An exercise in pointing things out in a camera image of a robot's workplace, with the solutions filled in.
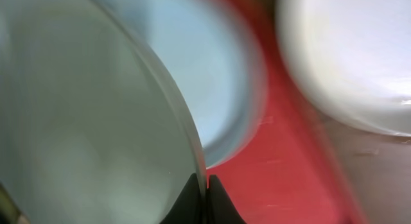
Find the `light blue plate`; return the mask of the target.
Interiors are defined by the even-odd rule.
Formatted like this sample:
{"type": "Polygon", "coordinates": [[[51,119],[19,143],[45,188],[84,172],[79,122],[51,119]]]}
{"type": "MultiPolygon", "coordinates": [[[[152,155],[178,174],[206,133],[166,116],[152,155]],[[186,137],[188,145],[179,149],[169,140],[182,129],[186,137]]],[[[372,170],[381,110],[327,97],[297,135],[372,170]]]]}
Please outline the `light blue plate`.
{"type": "Polygon", "coordinates": [[[229,0],[97,0],[140,34],[175,80],[209,168],[239,153],[263,117],[266,67],[229,0]]]}

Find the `light green plate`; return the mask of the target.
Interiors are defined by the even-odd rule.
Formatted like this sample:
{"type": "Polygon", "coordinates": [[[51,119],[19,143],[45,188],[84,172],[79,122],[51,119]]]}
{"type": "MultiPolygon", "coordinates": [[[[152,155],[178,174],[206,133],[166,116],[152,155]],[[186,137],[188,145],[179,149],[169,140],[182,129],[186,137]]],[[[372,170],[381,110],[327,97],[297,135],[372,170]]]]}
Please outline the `light green plate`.
{"type": "Polygon", "coordinates": [[[97,0],[1,0],[1,185],[29,223],[160,223],[205,166],[168,70],[97,0]]]}

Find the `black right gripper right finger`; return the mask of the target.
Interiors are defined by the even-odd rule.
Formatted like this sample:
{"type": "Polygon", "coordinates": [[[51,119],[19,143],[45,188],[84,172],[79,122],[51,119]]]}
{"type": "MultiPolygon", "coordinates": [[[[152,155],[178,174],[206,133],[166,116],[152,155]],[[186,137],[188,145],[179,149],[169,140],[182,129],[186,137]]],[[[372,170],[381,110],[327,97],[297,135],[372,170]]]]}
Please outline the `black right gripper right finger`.
{"type": "Polygon", "coordinates": [[[210,175],[206,191],[208,224],[246,224],[216,175],[210,175]]]}

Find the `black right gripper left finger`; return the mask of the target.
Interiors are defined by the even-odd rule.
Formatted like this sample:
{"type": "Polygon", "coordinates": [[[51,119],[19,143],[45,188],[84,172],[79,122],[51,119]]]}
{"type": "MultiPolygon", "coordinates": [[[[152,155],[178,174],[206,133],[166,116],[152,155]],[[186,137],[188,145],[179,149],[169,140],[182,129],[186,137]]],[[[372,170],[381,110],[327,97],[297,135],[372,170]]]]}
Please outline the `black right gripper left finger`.
{"type": "Polygon", "coordinates": [[[202,213],[202,197],[198,178],[193,173],[160,224],[201,224],[203,222],[202,213]]]}

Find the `white plate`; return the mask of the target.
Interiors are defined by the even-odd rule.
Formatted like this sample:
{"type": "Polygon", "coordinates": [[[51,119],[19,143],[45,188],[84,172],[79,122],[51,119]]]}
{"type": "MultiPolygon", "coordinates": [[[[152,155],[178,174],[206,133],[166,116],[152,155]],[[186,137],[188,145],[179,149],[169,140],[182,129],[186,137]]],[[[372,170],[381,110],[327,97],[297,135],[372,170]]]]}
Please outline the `white plate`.
{"type": "Polygon", "coordinates": [[[277,0],[286,66],[321,112],[410,135],[410,0],[277,0]]]}

